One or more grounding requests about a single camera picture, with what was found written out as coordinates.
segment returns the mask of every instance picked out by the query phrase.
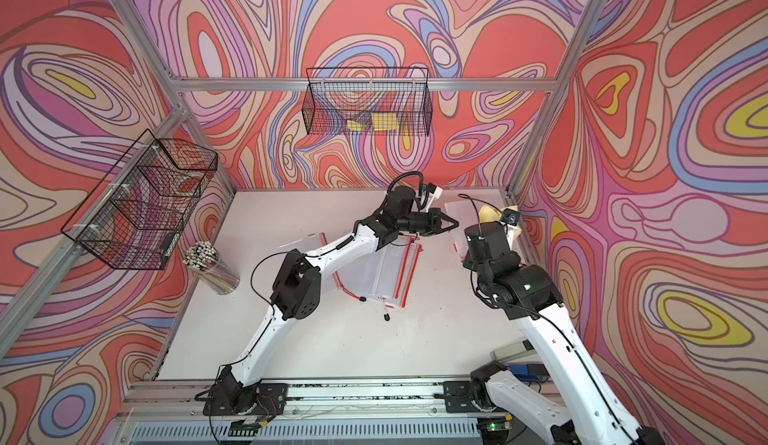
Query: yellow cloth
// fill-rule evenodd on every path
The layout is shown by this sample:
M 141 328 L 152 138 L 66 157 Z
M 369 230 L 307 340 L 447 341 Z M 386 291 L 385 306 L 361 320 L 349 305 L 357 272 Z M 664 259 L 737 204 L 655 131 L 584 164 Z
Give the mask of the yellow cloth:
M 518 210 L 518 206 L 511 206 L 507 207 L 507 209 L 510 210 Z M 493 209 L 489 206 L 483 206 L 482 209 L 480 209 L 480 222 L 496 222 L 499 217 L 502 216 L 499 212 L 496 211 L 496 209 Z M 522 232 L 522 229 L 518 225 L 518 229 L 514 231 L 514 238 L 517 239 L 520 236 L 520 233 Z
M 371 114 L 374 130 L 397 130 L 397 114 Z
M 352 132 L 362 132 L 363 130 L 366 129 L 366 126 L 364 126 L 363 124 L 358 124 L 354 120 L 347 120 L 346 128 L 348 130 L 351 130 Z

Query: wire basket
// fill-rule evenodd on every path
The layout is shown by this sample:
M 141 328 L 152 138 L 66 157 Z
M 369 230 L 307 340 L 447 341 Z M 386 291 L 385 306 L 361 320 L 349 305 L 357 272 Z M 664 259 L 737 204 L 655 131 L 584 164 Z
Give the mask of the wire basket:
M 306 69 L 307 134 L 428 136 L 432 97 L 425 67 Z
M 112 268 L 161 270 L 216 172 L 218 155 L 187 140 L 154 137 L 139 153 L 91 219 L 68 229 L 89 196 L 62 233 Z

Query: colorful swirl backdrop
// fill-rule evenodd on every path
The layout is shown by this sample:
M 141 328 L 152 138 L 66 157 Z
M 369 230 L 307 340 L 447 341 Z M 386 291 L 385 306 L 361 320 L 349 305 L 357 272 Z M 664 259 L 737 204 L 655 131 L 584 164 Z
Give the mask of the colorful swirl backdrop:
M 178 76 L 427 66 L 434 77 L 552 77 L 586 0 L 134 0 Z M 433 94 L 429 137 L 306 136 L 299 93 L 187 94 L 236 188 L 504 186 L 543 94 Z
M 518 200 L 667 443 L 768 443 L 768 0 L 610 0 Z
M 106 0 L 0 0 L 0 313 L 62 238 L 111 163 L 168 112 Z M 185 243 L 212 238 L 206 191 Z M 0 443 L 94 443 L 142 380 L 187 290 L 179 252 L 161 272 L 84 256 L 0 361 Z

